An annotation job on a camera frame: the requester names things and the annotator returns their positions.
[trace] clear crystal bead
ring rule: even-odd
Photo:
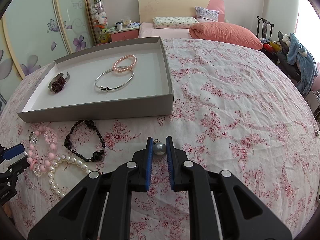
[[[41,171],[40,171],[40,165],[39,164],[34,164],[33,165],[33,172],[35,173],[35,175],[37,177],[40,177],[42,175]]]
[[[34,132],[31,132],[29,135],[29,141],[33,144],[36,144],[38,141],[38,137],[35,135]]]
[[[55,130],[50,129],[49,131],[46,131],[44,133],[44,140],[47,144],[50,144],[52,142],[57,143],[58,141],[58,136]]]

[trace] window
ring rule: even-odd
[[[316,62],[320,61],[319,30],[320,19],[310,2],[299,0],[299,16],[295,34],[300,43],[313,55]]]

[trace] mug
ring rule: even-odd
[[[118,22],[116,23],[116,26],[117,26],[117,30],[121,30],[123,28],[123,23],[122,22]]]

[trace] pink bedsheet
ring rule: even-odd
[[[96,120],[107,153],[89,168],[113,171],[144,149],[148,136],[165,142],[172,135],[174,146],[185,150],[190,160],[209,171],[230,170],[295,237],[318,206],[320,138],[305,100],[260,51],[193,39],[164,40],[164,47],[174,90],[172,114]],[[4,108],[2,146],[27,147],[30,132],[39,127],[24,123],[15,111],[45,69],[23,79]],[[58,134],[60,155],[73,155],[63,142],[74,123],[50,123]],[[101,148],[96,134],[84,125],[74,130],[71,140],[87,158]],[[41,138],[34,158],[42,162],[47,151]],[[3,162],[0,172],[12,162]],[[71,163],[60,164],[54,177],[65,193],[83,178],[83,171]],[[19,176],[16,189],[10,205],[16,227],[27,235],[59,199],[46,175],[36,177],[28,169]],[[131,209],[131,240],[189,239],[188,194],[170,190],[166,156],[154,156],[150,190],[133,193]]]
[[[168,38],[185,38],[192,39],[189,33],[189,29],[155,29],[153,23],[142,23],[140,25],[139,38],[144,37],[161,37],[163,39]]]

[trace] black beaded bracelet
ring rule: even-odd
[[[106,147],[106,143],[104,139],[102,138],[102,135],[100,134],[99,130],[97,127],[94,125],[94,121],[92,120],[79,120],[78,122],[75,123],[75,125],[71,128],[70,133],[66,136],[66,139],[64,140],[63,145],[70,150],[72,153],[77,155],[79,158],[83,159],[85,162],[97,162],[102,160],[102,155],[104,155],[104,150],[100,150],[99,152],[95,151],[93,153],[93,156],[90,159],[87,159],[83,157],[81,154],[77,153],[75,150],[72,150],[72,143],[70,141],[70,135],[72,134],[73,130],[82,122],[84,122],[89,129],[95,130],[97,132],[97,135],[102,143],[102,148],[104,149]]]

